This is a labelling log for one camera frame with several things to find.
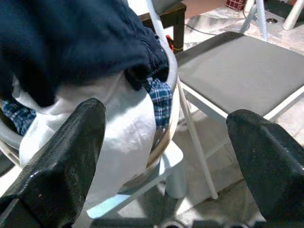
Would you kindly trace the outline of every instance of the clothing pile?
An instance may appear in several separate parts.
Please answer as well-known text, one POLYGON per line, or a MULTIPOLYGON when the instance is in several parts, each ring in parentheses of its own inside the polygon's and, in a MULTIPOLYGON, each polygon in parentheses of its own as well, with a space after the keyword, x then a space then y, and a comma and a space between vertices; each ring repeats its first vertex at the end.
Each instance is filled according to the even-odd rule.
POLYGON ((36 112, 19 148, 22 166, 79 103, 95 97, 106 106, 85 208, 95 206, 145 171, 156 129, 169 124, 167 57, 122 0, 2 0, 0 11, 0 96, 13 94, 29 110, 5 101, 2 109, 17 129, 36 112))
MULTIPOLYGON (((153 32, 120 0, 4 0, 0 9, 3 95, 13 91, 11 72, 22 89, 46 107, 54 103, 62 83, 82 85, 126 70, 133 88, 144 86, 149 93, 157 128, 168 126, 172 91, 165 83, 166 56, 153 32)), ((4 104, 4 114, 24 135, 34 111, 15 101, 4 104)))

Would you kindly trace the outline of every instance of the white fabric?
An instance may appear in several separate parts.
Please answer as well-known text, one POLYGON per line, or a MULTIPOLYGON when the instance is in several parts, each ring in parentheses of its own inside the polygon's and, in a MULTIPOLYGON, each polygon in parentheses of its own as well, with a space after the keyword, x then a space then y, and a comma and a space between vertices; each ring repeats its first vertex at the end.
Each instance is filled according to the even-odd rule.
POLYGON ((17 96, 17 101, 37 112, 20 145, 22 167, 82 101, 95 97, 106 106, 104 143, 86 208, 113 196, 124 183, 145 171, 156 130, 153 103, 144 89, 134 91, 123 73, 95 81, 94 85, 64 86, 57 93, 56 103, 47 108, 39 107, 23 91, 17 96))

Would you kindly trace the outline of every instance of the blue plaid fabric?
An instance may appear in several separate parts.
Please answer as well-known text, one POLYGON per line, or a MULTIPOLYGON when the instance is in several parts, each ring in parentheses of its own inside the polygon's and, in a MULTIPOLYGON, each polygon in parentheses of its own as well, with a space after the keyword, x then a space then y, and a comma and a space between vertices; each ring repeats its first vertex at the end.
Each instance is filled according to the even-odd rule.
POLYGON ((17 102, 16 100, 1 100, 1 109, 15 125, 17 132, 25 135, 36 117, 36 112, 17 102))
POLYGON ((167 128, 169 125, 172 97, 171 88, 158 78, 148 77, 141 82, 154 105, 156 128, 167 128))

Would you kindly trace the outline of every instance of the gray cushion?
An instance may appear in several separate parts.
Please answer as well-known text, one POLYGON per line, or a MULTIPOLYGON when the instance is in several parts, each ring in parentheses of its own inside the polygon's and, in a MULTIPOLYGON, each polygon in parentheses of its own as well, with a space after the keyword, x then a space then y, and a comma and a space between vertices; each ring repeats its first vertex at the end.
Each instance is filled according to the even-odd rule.
POLYGON ((183 83, 228 114, 265 115, 304 85, 304 57, 225 32, 177 55, 183 83))

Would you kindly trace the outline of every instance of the dark wooden table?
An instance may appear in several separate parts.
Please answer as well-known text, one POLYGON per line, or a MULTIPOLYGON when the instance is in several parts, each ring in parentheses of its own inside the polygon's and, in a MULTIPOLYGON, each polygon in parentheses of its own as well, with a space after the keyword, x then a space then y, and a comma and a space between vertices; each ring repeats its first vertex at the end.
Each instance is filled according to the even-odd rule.
MULTIPOLYGON (((173 46, 175 54, 183 51, 185 12, 186 6, 179 2, 168 12, 161 14, 161 21, 164 28, 173 26, 173 46)), ((139 18, 144 26, 153 29, 153 24, 149 13, 142 14, 139 16, 139 18)))

